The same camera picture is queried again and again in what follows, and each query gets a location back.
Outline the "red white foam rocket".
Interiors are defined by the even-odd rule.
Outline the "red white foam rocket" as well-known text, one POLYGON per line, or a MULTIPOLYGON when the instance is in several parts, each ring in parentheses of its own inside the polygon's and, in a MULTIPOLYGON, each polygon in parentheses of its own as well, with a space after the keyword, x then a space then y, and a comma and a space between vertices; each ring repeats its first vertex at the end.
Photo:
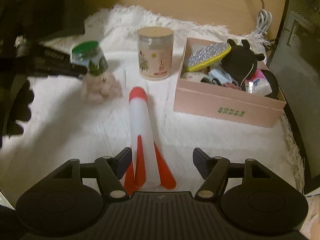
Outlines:
POLYGON ((174 189, 176 180, 153 139, 148 97, 142 87, 134 87, 129 94, 129 121, 132 161, 125 173, 125 190, 133 194, 158 186, 174 189))

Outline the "pink fluffy scrunchie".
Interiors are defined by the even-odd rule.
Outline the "pink fluffy scrunchie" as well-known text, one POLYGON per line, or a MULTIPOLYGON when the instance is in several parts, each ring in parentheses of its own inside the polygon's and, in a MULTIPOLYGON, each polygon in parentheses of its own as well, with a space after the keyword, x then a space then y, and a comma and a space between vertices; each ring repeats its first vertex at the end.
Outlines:
POLYGON ((86 103, 101 104, 106 99, 122 96, 121 85, 111 72, 94 76, 87 74, 82 80, 81 100, 86 103))

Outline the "light blue tissue pack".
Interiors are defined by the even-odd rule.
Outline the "light blue tissue pack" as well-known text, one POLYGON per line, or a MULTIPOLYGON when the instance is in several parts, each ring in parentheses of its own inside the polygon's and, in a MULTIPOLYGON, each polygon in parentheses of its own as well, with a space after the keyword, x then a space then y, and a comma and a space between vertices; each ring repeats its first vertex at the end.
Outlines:
POLYGON ((234 79, 227 72, 221 69, 212 69, 209 72, 209 76, 214 80, 218 80, 221 85, 234 82, 234 79))

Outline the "white spotted soft pouch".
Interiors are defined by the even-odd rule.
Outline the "white spotted soft pouch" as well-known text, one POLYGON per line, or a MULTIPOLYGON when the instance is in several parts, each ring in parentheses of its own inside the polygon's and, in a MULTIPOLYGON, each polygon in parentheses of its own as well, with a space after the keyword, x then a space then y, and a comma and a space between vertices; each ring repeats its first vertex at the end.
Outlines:
POLYGON ((190 82, 199 83, 204 78, 209 79, 209 76, 202 72, 185 72, 181 75, 181 78, 190 82))

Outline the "white tissue pack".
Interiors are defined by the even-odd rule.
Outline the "white tissue pack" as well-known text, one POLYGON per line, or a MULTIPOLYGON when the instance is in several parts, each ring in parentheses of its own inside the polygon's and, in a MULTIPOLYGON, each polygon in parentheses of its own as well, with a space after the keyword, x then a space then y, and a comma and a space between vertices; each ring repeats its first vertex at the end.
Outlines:
POLYGON ((255 74, 245 80, 246 92, 250 94, 257 94, 260 96, 267 96, 272 93, 272 88, 263 72, 257 68, 255 74))

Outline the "black plush toy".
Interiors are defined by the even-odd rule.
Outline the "black plush toy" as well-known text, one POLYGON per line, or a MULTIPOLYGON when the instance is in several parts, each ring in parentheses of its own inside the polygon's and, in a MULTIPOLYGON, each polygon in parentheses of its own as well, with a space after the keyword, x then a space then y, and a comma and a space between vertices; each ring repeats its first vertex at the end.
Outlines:
POLYGON ((258 61, 263 61, 265 55, 252 51, 247 40, 242 40, 241 45, 237 45, 232 39, 227 42, 231 51, 221 60, 222 67, 242 87, 244 81, 255 74, 258 61))

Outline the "silver yellow scrub sponge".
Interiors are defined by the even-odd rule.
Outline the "silver yellow scrub sponge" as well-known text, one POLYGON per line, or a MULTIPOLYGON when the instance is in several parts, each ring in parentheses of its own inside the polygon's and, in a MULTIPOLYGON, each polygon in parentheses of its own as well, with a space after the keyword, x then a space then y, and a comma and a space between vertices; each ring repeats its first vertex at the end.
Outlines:
POLYGON ((227 42, 212 43, 193 52, 185 61, 186 72, 197 72, 223 59, 231 51, 227 42))

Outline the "green lid glass jar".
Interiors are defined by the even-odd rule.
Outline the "green lid glass jar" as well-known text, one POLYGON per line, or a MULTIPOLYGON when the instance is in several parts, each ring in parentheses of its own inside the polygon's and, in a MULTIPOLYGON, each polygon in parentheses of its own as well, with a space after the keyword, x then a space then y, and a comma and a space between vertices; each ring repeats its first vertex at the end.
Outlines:
POLYGON ((99 76, 108 69, 107 61, 98 41, 86 41, 71 50, 73 63, 85 66, 89 74, 99 76))

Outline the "pink cardboard box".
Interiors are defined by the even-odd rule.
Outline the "pink cardboard box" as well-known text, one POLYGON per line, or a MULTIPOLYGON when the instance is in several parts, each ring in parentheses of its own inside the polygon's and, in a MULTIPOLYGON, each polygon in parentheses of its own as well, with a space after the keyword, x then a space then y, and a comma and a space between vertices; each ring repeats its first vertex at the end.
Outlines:
POLYGON ((178 72, 174 111, 210 118, 272 127, 284 113, 286 100, 282 91, 272 99, 208 83, 190 82, 178 72))

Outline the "white fluffy rug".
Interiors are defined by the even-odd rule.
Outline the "white fluffy rug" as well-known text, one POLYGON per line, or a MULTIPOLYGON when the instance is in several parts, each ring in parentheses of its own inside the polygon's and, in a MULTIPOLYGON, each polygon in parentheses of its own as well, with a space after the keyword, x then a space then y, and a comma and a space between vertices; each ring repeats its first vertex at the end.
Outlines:
POLYGON ((153 136, 176 179, 176 190, 195 192, 201 185, 192 161, 193 149, 199 147, 232 162, 257 159, 302 191, 304 165, 284 115, 273 127, 263 128, 173 110, 186 39, 225 41, 231 37, 225 26, 199 25, 138 6, 116 5, 88 17, 85 28, 82 37, 57 39, 48 45, 70 51, 78 42, 99 40, 121 95, 92 105, 80 98, 80 80, 63 76, 31 79, 35 93, 31 120, 23 125, 22 136, 5 139, 1 149, 1 191, 11 204, 69 159, 91 163, 129 146, 128 98, 136 86, 148 93, 153 136), (146 80, 139 74, 137 30, 148 25, 174 31, 172 71, 164 80, 146 80))

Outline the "tan lid clear canister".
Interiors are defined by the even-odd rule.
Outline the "tan lid clear canister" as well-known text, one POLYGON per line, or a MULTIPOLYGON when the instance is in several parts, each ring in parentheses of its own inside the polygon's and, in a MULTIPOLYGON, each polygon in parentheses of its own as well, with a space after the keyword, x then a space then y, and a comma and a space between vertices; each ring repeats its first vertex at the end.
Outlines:
POLYGON ((171 73, 174 31, 165 27, 144 27, 138 31, 138 59, 141 76, 166 79, 171 73))

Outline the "black computer tower case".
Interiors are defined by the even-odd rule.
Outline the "black computer tower case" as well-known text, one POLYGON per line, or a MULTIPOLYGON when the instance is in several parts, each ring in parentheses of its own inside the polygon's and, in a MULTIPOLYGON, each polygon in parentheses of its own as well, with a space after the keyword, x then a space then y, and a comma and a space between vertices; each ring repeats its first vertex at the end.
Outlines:
POLYGON ((286 0, 267 65, 287 104, 285 114, 304 164, 303 191, 319 194, 319 0, 286 0))

